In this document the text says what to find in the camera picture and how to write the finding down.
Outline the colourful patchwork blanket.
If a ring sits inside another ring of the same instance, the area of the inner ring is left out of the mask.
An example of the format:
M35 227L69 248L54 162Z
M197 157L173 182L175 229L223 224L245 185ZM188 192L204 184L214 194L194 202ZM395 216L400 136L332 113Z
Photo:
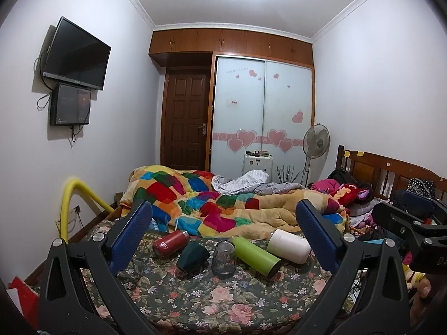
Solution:
M338 231L348 226L346 209L329 194L292 189L285 194L224 195L212 188L212 178L209 172L141 166L130 174L121 214L126 216L134 201L146 200L161 230L183 229L202 238L265 239L276 229L299 232L296 206L309 200Z

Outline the yellow padded rail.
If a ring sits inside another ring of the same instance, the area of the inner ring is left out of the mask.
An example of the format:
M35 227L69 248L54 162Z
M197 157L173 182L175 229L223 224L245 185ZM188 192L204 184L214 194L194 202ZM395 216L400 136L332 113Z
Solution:
M71 177L65 183L60 216L57 220L59 237L78 241L116 209L79 178Z

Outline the pile of pink clothes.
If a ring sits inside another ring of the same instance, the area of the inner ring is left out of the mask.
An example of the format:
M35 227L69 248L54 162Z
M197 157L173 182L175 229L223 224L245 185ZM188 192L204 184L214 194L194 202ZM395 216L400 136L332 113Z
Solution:
M334 178L313 182L308 188L330 196L324 214L341 212L342 209L350 212L355 204L367 204L374 198L370 186L358 186L356 183L340 184Z

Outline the red paper bag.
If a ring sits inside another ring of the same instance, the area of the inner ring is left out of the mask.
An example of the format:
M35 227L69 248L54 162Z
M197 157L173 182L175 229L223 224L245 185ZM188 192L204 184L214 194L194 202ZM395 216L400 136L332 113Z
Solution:
M38 305L39 295L19 277L14 277L8 285L7 294L19 312L34 330L39 328Z

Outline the upper wooden cabinets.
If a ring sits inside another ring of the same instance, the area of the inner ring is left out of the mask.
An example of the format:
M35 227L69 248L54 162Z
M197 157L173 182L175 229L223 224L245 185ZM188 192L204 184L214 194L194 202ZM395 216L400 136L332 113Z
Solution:
M312 67L312 44L249 30L186 28L152 34L149 56L161 66L212 53L271 58Z

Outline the brown wooden door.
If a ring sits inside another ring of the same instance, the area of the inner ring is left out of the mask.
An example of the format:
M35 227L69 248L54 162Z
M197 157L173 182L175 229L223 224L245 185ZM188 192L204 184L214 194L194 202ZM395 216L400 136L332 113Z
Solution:
M179 170L205 168L209 69L167 70L162 103L161 164Z

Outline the red thermos bottle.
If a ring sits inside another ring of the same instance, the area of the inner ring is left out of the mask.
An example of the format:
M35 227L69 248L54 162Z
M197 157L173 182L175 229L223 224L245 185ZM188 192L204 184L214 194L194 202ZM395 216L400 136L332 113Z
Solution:
M158 258L166 259L183 250L188 242L189 233L187 231L175 230L154 241L152 250Z

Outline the black wall television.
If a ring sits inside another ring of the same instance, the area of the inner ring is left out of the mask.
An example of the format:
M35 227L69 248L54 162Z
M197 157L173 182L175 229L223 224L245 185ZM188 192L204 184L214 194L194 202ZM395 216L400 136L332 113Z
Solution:
M110 53L109 45L61 17L42 74L59 82L102 90Z

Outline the dark teal faceted cup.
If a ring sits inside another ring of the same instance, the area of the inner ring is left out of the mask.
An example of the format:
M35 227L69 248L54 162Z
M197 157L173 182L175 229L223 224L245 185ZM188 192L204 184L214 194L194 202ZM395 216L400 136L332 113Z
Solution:
M209 251L198 241L190 241L177 261L177 268L185 275L199 273L210 257Z

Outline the wooden bed headboard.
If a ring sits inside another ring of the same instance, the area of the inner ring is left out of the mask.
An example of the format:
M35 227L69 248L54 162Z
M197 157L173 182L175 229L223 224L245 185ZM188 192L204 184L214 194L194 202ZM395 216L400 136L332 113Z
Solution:
M389 198L404 190L410 178L432 181L436 199L446 203L446 178L415 164L364 151L346 150L340 145L336 168L343 168L357 181L370 184L375 197Z

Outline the green thermos bottle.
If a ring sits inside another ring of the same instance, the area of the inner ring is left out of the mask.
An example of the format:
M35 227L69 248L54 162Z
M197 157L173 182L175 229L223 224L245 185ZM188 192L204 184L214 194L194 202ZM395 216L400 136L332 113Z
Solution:
M244 237L233 237L230 242L235 246L237 257L267 279L271 279L279 271L282 260L275 255Z

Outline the grey white crumpled sheet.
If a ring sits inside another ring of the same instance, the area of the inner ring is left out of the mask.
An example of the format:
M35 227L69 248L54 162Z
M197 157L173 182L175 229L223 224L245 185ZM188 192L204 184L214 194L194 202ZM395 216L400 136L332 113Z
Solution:
M286 194L292 190L304 189L299 183L269 182L270 176L259 169L248 171L236 179L215 175L211 180L212 188L222 195L233 194Z

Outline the small black wall monitor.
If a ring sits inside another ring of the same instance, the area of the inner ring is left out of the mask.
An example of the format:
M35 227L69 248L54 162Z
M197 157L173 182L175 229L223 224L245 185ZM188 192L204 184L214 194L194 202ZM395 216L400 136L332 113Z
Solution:
M49 124L51 126L88 125L91 94L89 89L57 84L51 93Z

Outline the small white cabinet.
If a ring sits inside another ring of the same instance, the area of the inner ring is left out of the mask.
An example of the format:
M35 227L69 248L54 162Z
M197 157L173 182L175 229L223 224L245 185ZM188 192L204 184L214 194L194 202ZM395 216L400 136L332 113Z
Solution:
M261 170L269 175L269 179L272 179L273 165L274 158L268 151L247 150L243 158L242 173Z

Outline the white thermos bottle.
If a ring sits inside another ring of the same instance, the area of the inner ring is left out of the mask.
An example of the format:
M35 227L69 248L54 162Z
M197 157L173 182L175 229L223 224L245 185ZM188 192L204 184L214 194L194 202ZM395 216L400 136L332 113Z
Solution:
M309 257L311 246L305 238L277 229L270 234L267 252L297 265L303 265Z

